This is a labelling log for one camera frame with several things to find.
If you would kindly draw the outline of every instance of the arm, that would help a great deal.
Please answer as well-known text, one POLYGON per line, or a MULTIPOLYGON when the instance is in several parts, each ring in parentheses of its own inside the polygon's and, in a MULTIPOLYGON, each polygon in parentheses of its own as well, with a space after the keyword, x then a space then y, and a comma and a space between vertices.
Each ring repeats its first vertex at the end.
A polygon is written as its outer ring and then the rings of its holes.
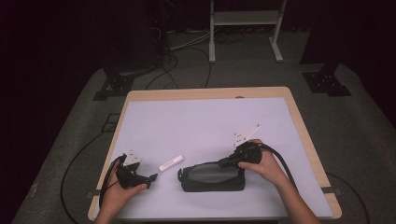
POLYGON ((274 155, 269 151, 262 152, 262 161, 259 164, 239 162, 239 167, 254 171, 262 178, 273 183, 282 199, 282 202, 293 223, 320 223, 315 214, 306 205, 303 198, 283 173, 274 155))
POLYGON ((111 223, 113 218, 122 209, 122 207, 136 194, 147 188, 146 184, 138 185, 131 189, 123 189, 118 182, 116 169, 120 161, 116 161, 110 178, 108 179, 106 193, 102 200, 102 206, 95 220, 96 224, 111 223))

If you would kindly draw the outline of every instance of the left hand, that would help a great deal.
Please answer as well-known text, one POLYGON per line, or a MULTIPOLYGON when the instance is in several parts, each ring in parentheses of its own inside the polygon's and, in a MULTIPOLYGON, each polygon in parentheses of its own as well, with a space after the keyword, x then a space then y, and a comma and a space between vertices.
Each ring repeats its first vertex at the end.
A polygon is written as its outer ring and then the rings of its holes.
POLYGON ((116 161, 107 182, 108 189, 102 200, 102 206, 95 223, 109 223, 122 207, 140 191, 146 189, 146 184, 134 188, 123 189, 117 179, 116 170, 120 160, 116 161))

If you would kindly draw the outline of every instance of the right hand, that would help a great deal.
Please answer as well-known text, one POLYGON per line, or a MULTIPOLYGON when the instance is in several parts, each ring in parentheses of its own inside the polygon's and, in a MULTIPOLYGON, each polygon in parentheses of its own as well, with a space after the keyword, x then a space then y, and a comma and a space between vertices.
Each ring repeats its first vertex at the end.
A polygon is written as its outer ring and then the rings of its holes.
MULTIPOLYGON (((262 143, 260 139, 253 139, 250 140, 250 142, 262 143)), ((276 186, 288 179, 275 160, 274 155, 267 150, 262 151, 262 161, 260 161, 259 164, 241 161, 238 163, 238 166, 242 169, 256 172, 261 175, 262 178, 270 181, 276 186)))

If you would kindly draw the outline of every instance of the floor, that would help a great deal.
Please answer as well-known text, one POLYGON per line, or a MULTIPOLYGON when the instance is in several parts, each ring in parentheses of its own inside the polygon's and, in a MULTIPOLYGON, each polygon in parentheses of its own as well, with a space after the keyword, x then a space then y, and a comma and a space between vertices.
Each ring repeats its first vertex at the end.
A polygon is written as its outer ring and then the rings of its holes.
MULTIPOLYGON (((276 62, 268 36, 268 32, 227 36, 237 41, 218 43, 217 61, 212 64, 204 53, 208 52, 207 43, 174 52, 177 60, 165 59, 163 63, 166 69, 175 67, 170 71, 172 77, 160 76, 163 73, 160 67, 136 78, 132 89, 288 87, 323 168, 338 176, 329 175, 329 180, 336 189, 343 215, 323 223, 367 222, 363 206, 349 186, 361 197, 372 223, 394 223, 395 129, 363 88, 359 77, 342 64, 335 74, 352 96, 329 97, 309 90, 302 72, 318 71, 321 67, 321 64, 299 65, 309 32, 280 33, 278 45, 283 63, 276 62)), ((170 35, 172 46, 194 38, 196 34, 170 35)), ((73 223, 63 204, 75 222, 92 223, 88 220, 88 209, 113 136, 101 130, 109 114, 121 112, 125 100, 125 97, 109 97, 105 101, 93 101, 105 80, 102 69, 92 74, 14 223, 73 223)))

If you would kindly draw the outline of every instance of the dark background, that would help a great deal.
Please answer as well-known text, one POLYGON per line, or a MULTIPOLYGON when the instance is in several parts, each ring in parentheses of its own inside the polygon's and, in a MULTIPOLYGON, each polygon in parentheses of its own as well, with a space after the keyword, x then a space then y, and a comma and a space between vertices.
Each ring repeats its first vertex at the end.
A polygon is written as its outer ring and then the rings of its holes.
MULTIPOLYGON (((168 30, 208 28, 209 1, 170 2, 172 6, 165 5, 168 30)), ((153 63, 152 55, 142 56, 136 43, 125 41, 137 39, 125 28, 132 26, 113 25, 121 7, 129 14, 126 1, 87 3, 90 7, 77 0, 0 3, 2 222, 14 217, 91 75, 107 62, 124 61, 136 67, 153 63)), ((277 7, 278 2, 222 0, 216 4, 217 9, 227 6, 252 10, 277 7)), ((289 0, 282 30, 312 29, 302 63, 323 63, 329 54, 337 55, 340 63, 358 74, 396 126, 396 24, 391 9, 390 1, 289 0)), ((131 13, 125 22, 158 25, 155 15, 139 12, 131 13)), ((152 46, 145 48, 152 52, 152 46)))

